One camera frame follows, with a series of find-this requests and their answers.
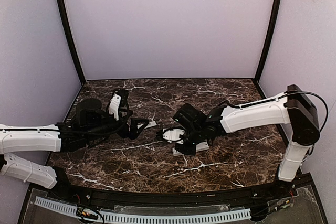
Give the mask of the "white remote control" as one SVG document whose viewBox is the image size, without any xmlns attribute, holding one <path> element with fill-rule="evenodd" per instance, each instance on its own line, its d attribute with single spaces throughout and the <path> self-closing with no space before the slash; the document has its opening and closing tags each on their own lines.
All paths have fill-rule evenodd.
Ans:
<svg viewBox="0 0 336 224">
<path fill-rule="evenodd" d="M 206 151 L 209 149 L 207 142 L 201 142 L 194 145 L 185 145 L 185 144 L 175 144 L 175 147 L 172 149 L 173 156 L 180 155 L 196 155 L 197 152 Z"/>
</svg>

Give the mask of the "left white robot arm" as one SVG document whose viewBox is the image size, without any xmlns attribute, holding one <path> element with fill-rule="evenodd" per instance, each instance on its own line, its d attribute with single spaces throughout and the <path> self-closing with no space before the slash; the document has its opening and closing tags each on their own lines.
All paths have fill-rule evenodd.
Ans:
<svg viewBox="0 0 336 224">
<path fill-rule="evenodd" d="M 48 151 L 70 153 L 93 148 L 111 135 L 136 139 L 156 125 L 148 119 L 133 119 L 128 102 L 120 96 L 102 109 L 98 99 L 86 99 L 76 106 L 75 116 L 66 123 L 31 128 L 1 125 L 1 175 L 18 178 L 47 189 L 69 183 L 64 169 L 43 166 L 16 155 L 17 152 Z"/>
</svg>

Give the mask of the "left black frame post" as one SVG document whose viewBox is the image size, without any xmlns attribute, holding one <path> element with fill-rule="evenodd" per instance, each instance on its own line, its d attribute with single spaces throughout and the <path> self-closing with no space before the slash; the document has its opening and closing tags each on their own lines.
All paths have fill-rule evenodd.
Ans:
<svg viewBox="0 0 336 224">
<path fill-rule="evenodd" d="M 84 85 L 86 83 L 85 75 L 82 69 L 82 66 L 80 64 L 79 56 L 76 50 L 76 45 L 75 41 L 72 35 L 68 15 L 67 15 L 67 10 L 66 10 L 66 4 L 65 0 L 56 0 L 57 1 L 57 6 L 59 10 L 59 15 L 62 23 L 62 27 L 64 30 L 65 38 L 67 41 L 67 45 L 70 51 L 70 55 L 78 76 L 78 79 L 81 83 L 81 85 Z"/>
</svg>

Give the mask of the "right black frame post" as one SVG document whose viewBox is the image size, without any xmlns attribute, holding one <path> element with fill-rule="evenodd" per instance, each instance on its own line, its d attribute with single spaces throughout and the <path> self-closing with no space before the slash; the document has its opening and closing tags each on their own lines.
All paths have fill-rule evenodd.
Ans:
<svg viewBox="0 0 336 224">
<path fill-rule="evenodd" d="M 264 67 L 267 61 L 269 49 L 270 49 L 271 42 L 272 42 L 272 37 L 274 35 L 274 30 L 275 30 L 275 26 L 277 22 L 280 3 L 281 3 L 281 0 L 273 0 L 273 3 L 272 3 L 272 9 L 270 13 L 270 19 L 269 19 L 266 36 L 265 36 L 265 41 L 264 41 L 263 49 L 260 55 L 257 70 L 254 76 L 255 81 L 258 83 L 261 80 L 261 76 L 263 74 L 263 70 L 264 70 Z"/>
</svg>

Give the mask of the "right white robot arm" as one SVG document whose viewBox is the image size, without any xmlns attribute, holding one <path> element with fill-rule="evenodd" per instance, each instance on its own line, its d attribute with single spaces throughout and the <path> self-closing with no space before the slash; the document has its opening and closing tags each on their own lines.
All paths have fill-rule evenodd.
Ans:
<svg viewBox="0 0 336 224">
<path fill-rule="evenodd" d="M 223 101 L 208 114 L 186 103 L 173 116 L 179 126 L 163 130 L 162 136 L 167 142 L 175 143 L 178 152 L 195 155 L 198 144 L 228 133 L 271 124 L 289 124 L 292 137 L 279 166 L 278 179 L 290 182 L 308 151 L 320 139 L 325 126 L 319 124 L 317 108 L 309 99 L 311 95 L 293 84 L 285 92 L 259 101 L 239 105 Z"/>
</svg>

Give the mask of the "black frame post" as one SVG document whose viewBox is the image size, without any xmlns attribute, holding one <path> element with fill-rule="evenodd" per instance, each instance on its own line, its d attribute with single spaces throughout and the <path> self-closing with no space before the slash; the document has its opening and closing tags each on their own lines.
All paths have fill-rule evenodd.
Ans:
<svg viewBox="0 0 336 224">
<path fill-rule="evenodd" d="M 263 70 L 264 70 L 264 67 L 267 61 L 269 49 L 270 49 L 271 42 L 272 42 L 272 37 L 274 35 L 274 30 L 275 30 L 275 26 L 277 22 L 280 3 L 281 3 L 281 0 L 273 0 L 273 3 L 272 3 L 272 9 L 270 13 L 270 19 L 269 19 L 266 36 L 265 36 L 265 41 L 264 41 L 263 49 L 260 55 L 257 70 L 254 76 L 255 81 L 258 83 L 261 80 L 261 76 L 263 74 Z"/>
<path fill-rule="evenodd" d="M 85 75 L 82 69 L 82 66 L 80 64 L 79 56 L 76 50 L 76 45 L 75 41 L 72 35 L 68 15 L 67 15 L 67 10 L 66 10 L 66 4 L 65 0 L 56 0 L 57 1 L 57 6 L 59 10 L 59 15 L 62 23 L 62 27 L 64 30 L 65 38 L 67 41 L 67 45 L 70 51 L 70 55 L 78 76 L 78 79 L 81 83 L 81 85 L 84 85 L 86 83 Z"/>
</svg>

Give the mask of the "black front rail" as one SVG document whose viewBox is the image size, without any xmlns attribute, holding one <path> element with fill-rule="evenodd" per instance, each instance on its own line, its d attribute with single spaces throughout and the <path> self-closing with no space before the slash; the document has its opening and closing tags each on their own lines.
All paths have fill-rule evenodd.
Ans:
<svg viewBox="0 0 336 224">
<path fill-rule="evenodd" d="M 31 184 L 29 189 L 38 189 L 47 196 L 80 203 L 93 208 L 112 209 L 116 205 L 136 207 L 197 207 L 229 205 L 231 207 L 258 207 L 267 202 L 290 196 L 290 191 L 298 187 L 298 178 L 292 182 L 276 180 L 257 186 L 236 189 L 203 191 L 200 193 L 131 193 L 65 184 L 48 190 Z"/>
</svg>

